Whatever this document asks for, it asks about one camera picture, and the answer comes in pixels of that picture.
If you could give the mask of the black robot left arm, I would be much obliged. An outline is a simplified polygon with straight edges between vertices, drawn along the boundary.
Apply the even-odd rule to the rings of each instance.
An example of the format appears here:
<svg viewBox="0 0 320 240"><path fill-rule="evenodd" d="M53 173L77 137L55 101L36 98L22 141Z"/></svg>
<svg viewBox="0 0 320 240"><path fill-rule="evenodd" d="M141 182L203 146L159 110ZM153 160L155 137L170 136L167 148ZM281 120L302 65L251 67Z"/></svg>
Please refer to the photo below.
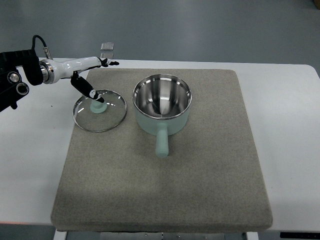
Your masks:
<svg viewBox="0 0 320 240"><path fill-rule="evenodd" d="M22 67L28 82L37 86L43 83L43 73L34 49L7 51L0 54L0 110L17 109L17 101L30 89L18 71Z"/></svg>

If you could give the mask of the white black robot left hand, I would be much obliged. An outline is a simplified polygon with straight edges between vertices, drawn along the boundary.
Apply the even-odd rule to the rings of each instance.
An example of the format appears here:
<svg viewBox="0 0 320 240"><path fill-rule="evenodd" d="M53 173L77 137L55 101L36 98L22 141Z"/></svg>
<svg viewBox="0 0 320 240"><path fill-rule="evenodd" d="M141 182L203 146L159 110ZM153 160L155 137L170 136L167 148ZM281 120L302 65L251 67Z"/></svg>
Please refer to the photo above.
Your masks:
<svg viewBox="0 0 320 240"><path fill-rule="evenodd" d="M71 85L83 96L104 103L105 100L80 73L94 68L118 66L120 63L108 58L84 57L58 62L43 59L39 62L44 84L54 84L61 79L70 79Z"/></svg>

